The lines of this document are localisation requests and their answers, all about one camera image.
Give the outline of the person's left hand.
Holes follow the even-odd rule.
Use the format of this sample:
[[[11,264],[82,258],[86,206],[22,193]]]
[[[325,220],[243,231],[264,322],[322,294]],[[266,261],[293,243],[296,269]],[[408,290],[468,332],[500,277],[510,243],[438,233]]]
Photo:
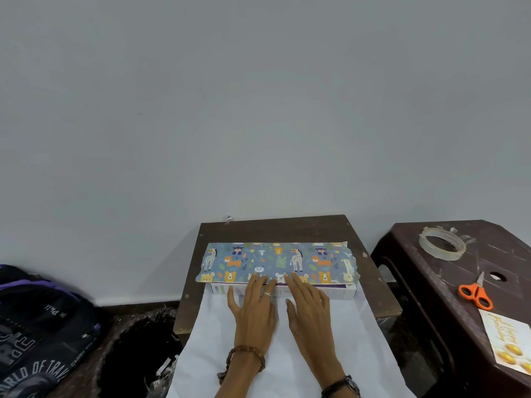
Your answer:
[[[247,346],[256,348],[262,355],[269,349],[275,330],[275,307],[271,302],[276,280],[268,281],[269,304],[256,307],[256,279],[260,275],[253,274],[248,282],[242,303],[240,315],[234,316],[236,331],[234,347]]]

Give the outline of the person's right hand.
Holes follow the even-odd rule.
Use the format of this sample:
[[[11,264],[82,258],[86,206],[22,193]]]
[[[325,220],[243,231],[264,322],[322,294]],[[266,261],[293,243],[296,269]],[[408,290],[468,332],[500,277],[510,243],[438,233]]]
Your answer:
[[[292,293],[292,273],[285,274],[284,278]],[[316,378],[332,369],[343,370],[335,352],[331,315],[322,307],[320,290],[317,289],[316,305],[297,305],[295,300],[293,303],[298,314],[299,331],[291,332],[312,374]]]

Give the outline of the animal print wrapping paper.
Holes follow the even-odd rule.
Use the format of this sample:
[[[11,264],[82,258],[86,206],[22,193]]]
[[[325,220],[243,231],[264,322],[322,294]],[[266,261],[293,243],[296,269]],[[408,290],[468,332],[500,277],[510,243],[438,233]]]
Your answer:
[[[214,295],[210,283],[248,283],[253,274],[284,282],[295,271],[314,285],[356,284],[352,300],[331,300],[335,349],[345,372],[363,398],[415,398],[369,307],[359,282],[355,256],[340,242],[212,242],[204,252],[195,281],[204,284],[200,310],[170,387],[170,398],[214,398],[234,344],[235,323],[226,295]],[[248,398],[320,398],[289,330],[285,300],[273,298],[277,325],[266,368],[253,382]]]

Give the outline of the person's left forearm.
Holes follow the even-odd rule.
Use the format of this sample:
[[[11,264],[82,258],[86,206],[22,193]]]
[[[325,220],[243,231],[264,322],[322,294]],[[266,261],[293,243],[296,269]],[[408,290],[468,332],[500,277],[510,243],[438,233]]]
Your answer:
[[[258,349],[243,345],[233,348],[225,372],[219,374],[220,387],[215,398],[246,398],[264,365],[265,358]]]

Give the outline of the person's right forearm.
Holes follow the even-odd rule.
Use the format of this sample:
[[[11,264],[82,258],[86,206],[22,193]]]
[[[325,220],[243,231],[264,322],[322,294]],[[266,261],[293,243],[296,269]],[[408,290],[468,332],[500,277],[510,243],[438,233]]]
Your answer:
[[[341,368],[327,371],[316,379],[321,387],[321,398],[361,398],[359,388]]]

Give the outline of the white and purple box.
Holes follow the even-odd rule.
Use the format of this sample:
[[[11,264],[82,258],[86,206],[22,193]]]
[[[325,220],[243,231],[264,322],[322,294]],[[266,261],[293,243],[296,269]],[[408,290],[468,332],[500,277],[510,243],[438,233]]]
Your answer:
[[[243,296],[247,288],[246,283],[221,283],[212,282],[209,284],[214,295],[226,295],[228,289],[232,286],[234,294]],[[331,300],[352,300],[356,294],[356,284],[331,284],[331,285],[313,285],[316,289],[322,290]],[[274,298],[291,298],[293,295],[286,284],[275,286],[272,297]]]

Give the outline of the brown wooden table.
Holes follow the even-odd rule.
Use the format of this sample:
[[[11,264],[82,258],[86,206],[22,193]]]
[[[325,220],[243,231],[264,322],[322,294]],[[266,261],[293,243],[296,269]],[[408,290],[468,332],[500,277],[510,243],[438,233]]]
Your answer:
[[[196,322],[204,284],[195,281],[210,242],[229,241],[347,241],[361,275],[361,288],[380,329],[387,334],[402,308],[345,215],[202,223],[177,309],[174,333],[186,343]]]

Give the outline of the black wrist watch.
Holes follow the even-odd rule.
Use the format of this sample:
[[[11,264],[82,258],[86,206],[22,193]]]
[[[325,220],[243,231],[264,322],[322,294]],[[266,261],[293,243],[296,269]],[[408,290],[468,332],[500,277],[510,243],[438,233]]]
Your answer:
[[[350,375],[325,387],[321,392],[321,398],[362,398],[357,384]]]

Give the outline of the black trash bag bin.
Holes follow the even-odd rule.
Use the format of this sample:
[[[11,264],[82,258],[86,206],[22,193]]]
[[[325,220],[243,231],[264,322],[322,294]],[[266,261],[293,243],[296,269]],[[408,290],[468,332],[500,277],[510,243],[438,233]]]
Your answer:
[[[140,314],[120,327],[96,375],[96,398],[170,398],[183,350],[174,333],[177,309]]]

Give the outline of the clear adhesive tape roll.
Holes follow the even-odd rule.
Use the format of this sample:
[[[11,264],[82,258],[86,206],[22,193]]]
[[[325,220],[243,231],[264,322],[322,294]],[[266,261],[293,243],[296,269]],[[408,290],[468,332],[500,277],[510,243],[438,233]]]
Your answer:
[[[434,244],[430,238],[440,239],[451,245],[455,250],[450,251]],[[457,261],[467,252],[467,241],[464,241],[458,234],[455,227],[449,230],[441,227],[424,227],[419,234],[419,245],[422,249],[434,258],[443,261]]]

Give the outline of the dark brown plastic stool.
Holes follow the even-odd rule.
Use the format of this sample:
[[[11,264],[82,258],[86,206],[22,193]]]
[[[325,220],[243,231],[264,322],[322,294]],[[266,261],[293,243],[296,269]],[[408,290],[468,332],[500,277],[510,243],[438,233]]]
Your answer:
[[[466,251],[457,261],[431,256],[419,242],[425,227],[455,229]],[[399,222],[371,257],[393,274],[440,355],[442,374],[422,398],[531,398],[531,375],[495,362],[479,309],[457,291],[484,271],[492,313],[531,326],[531,241],[486,220]]]

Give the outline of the white and gold greeting card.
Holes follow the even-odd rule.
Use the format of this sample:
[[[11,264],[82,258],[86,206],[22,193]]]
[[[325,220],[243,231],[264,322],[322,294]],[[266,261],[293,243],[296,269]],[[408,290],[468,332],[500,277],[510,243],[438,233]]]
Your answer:
[[[495,362],[531,376],[531,327],[491,311],[478,309]]]

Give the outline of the black and purple backpack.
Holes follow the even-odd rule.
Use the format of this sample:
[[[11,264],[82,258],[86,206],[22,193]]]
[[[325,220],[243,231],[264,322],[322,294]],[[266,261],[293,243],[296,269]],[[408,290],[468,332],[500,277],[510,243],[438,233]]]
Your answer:
[[[0,398],[45,398],[109,327],[109,316],[80,294],[0,264]]]

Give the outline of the orange handled scissors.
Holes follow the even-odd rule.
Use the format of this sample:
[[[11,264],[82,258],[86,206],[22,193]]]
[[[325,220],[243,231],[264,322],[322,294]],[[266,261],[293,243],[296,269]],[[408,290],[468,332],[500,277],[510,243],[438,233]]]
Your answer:
[[[469,285],[460,285],[457,288],[458,294],[466,300],[474,302],[480,310],[491,311],[494,305],[483,287],[485,272],[482,271],[477,280]]]

